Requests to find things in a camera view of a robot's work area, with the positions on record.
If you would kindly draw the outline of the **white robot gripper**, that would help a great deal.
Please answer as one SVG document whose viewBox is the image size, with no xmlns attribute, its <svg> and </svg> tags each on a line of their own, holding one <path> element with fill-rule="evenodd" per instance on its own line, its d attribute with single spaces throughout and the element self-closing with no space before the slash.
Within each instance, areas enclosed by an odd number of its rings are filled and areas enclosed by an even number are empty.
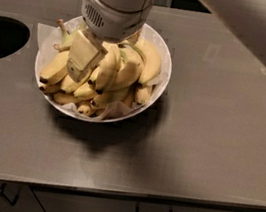
<svg viewBox="0 0 266 212">
<path fill-rule="evenodd" d="M 136 44 L 153 2 L 154 0 L 83 0 L 82 16 L 93 33 L 88 29 L 81 29 L 71 43 L 67 71 L 73 81 L 81 81 L 106 56 L 108 51 L 99 39 L 111 43 L 127 40 L 129 44 Z"/>
</svg>

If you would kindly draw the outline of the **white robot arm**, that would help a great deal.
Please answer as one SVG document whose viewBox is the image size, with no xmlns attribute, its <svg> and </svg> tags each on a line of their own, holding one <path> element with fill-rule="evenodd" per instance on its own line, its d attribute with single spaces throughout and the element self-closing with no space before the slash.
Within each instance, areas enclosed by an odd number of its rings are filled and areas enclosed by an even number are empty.
<svg viewBox="0 0 266 212">
<path fill-rule="evenodd" d="M 266 66 L 266 0 L 197 0 Z M 121 42 L 146 23 L 154 0 L 83 0 L 87 32 L 71 45 L 67 71 L 81 80 L 104 58 L 102 42 Z"/>
</svg>

